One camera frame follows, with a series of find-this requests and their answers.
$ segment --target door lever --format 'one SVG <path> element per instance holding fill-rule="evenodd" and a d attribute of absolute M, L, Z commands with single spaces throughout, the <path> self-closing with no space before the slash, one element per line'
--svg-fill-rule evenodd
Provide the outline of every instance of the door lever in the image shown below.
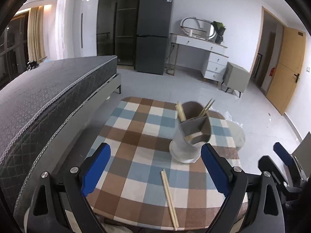
<path fill-rule="evenodd" d="M 297 83 L 298 80 L 299 80 L 299 75 L 300 75 L 300 74 L 294 74 L 294 76 L 296 76 L 296 81 L 295 81 L 296 83 Z"/>

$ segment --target mattress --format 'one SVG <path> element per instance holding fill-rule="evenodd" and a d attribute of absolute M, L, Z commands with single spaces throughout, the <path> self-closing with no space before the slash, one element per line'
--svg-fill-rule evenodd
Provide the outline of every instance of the mattress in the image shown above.
<path fill-rule="evenodd" d="M 0 187 L 12 212 L 44 147 L 116 71 L 116 56 L 50 61 L 0 91 Z"/>

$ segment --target refrigerator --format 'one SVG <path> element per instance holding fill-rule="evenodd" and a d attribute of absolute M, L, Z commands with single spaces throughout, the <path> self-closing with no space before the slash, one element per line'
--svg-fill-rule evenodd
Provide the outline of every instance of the refrigerator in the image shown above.
<path fill-rule="evenodd" d="M 138 72 L 162 74 L 169 44 L 173 0 L 140 0 L 136 35 Z"/>

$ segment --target silver bolt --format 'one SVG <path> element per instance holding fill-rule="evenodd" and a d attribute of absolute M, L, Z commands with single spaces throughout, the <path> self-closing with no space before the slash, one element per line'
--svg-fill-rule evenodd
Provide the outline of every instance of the silver bolt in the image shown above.
<path fill-rule="evenodd" d="M 270 174 L 269 172 L 267 172 L 267 171 L 264 171 L 264 172 L 263 172 L 263 175 L 265 175 L 265 176 L 268 177 L 268 178 L 271 176 L 271 174 Z"/>
<path fill-rule="evenodd" d="M 41 173 L 41 178 L 46 178 L 49 175 L 48 172 L 43 172 Z"/>
<path fill-rule="evenodd" d="M 242 172 L 242 169 L 241 169 L 239 166 L 234 166 L 234 167 L 233 167 L 233 170 L 234 170 L 235 172 Z"/>
<path fill-rule="evenodd" d="M 79 170 L 79 168 L 74 166 L 73 168 L 70 169 L 70 172 L 71 173 L 76 173 L 76 172 L 78 172 L 78 170 Z"/>

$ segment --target checkered tablecloth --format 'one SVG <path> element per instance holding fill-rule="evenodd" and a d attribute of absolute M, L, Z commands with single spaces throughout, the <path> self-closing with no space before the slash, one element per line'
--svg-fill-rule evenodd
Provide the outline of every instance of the checkered tablecloth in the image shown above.
<path fill-rule="evenodd" d="M 240 166 L 226 120 L 209 112 L 209 141 L 232 166 Z M 182 164 L 169 153 L 177 122 L 175 103 L 128 97 L 113 111 L 88 156 L 106 142 L 111 158 L 87 200 L 93 211 L 121 223 L 173 230 L 160 172 L 165 169 L 178 230 L 206 228 L 224 201 L 201 158 Z M 247 198 L 240 213 L 247 208 Z"/>

